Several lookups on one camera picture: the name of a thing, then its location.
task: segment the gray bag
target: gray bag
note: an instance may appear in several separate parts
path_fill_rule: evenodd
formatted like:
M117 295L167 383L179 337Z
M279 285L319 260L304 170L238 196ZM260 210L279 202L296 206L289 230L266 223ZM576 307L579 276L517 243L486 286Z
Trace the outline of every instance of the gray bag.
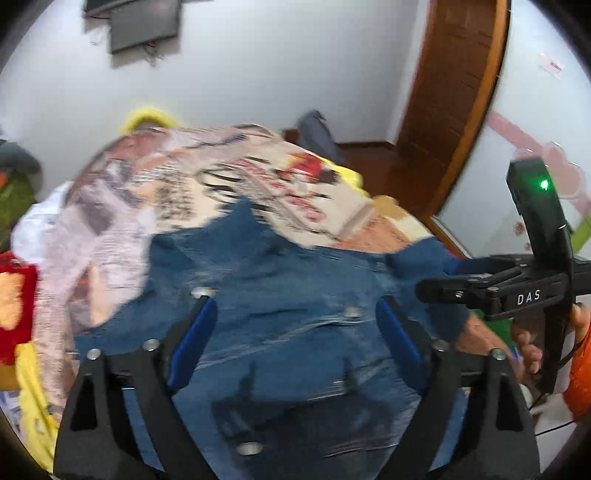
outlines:
M302 116L297 122L297 131L299 146L332 160L337 165L346 165L347 160L333 140L326 118L318 110L312 110Z

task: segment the door frame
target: door frame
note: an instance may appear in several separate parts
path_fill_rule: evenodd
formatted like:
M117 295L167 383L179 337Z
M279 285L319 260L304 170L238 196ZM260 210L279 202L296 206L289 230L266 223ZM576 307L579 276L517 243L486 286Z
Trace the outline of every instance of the door frame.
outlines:
M485 123L486 114L488 113L493 94L495 92L496 83L499 78L499 73L505 57L505 47L507 43L507 37L509 34L509 22L511 19L511 0L496 0L495 9L495 23L493 25L492 42L491 47L486 59L486 67L478 92L476 94L476 100L472 106L472 110L468 117L468 122L464 128L464 134L458 143L453 155L452 160L447 166L447 170L444 176L441 178L437 189L433 195L433 198L427 205L427 207L420 213L419 217L425 223L425 225L441 240L448 249L453 251L457 255L465 256L464 252L460 249L453 238L440 226L437 221L437 214L445 204L447 197L451 193L453 186L455 185L460 173L462 172L464 165L470 152L478 138L478 135ZM437 12L437 0L431 0L429 5L429 13L427 20L427 28L425 31L425 40L423 42L423 52L418 63L417 74L415 76L413 92L408 101L407 111L402 121L401 132L404 129L404 124L407 121L408 112L410 111L413 103L416 101L418 95L418 85L425 73L425 63L427 60L427 49L431 41L433 34L433 28L436 21Z

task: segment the blue jeans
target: blue jeans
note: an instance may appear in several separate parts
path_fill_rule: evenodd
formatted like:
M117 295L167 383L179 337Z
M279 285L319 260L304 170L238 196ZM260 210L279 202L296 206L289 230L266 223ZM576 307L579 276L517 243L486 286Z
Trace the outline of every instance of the blue jeans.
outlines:
M392 294L432 337L453 342L467 310L414 295L448 258L435 239L388 255L304 249L241 200L205 228L155 236L143 293L76 346L81 355L134 350L186 318L193 289L212 288L216 328L173 400L220 479L373 478L419 401L380 337L376 302ZM133 392L126 397L142 455L158 467ZM434 466L449 460L464 405L459 394ZM244 455L250 442L257 455Z

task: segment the blue gripper pad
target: blue gripper pad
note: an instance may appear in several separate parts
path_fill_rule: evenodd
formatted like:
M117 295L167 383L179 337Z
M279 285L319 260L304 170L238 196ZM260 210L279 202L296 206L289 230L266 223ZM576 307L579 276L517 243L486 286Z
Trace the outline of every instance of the blue gripper pad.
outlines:
M164 378L172 393L186 387L217 321L217 304L201 296L189 319L174 324L164 340Z
M428 384L431 337L420 323L406 316L392 296L378 300L375 316L403 380L422 394Z

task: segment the orange sleeve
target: orange sleeve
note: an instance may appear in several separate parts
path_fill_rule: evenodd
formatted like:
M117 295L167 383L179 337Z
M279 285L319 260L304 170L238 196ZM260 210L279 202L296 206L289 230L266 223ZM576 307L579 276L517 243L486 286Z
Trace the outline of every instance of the orange sleeve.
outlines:
M587 336L583 340L583 345L573 355L569 387L563 393L564 402L573 413L575 420L587 413L589 407L591 407L590 337L590 333L587 333Z

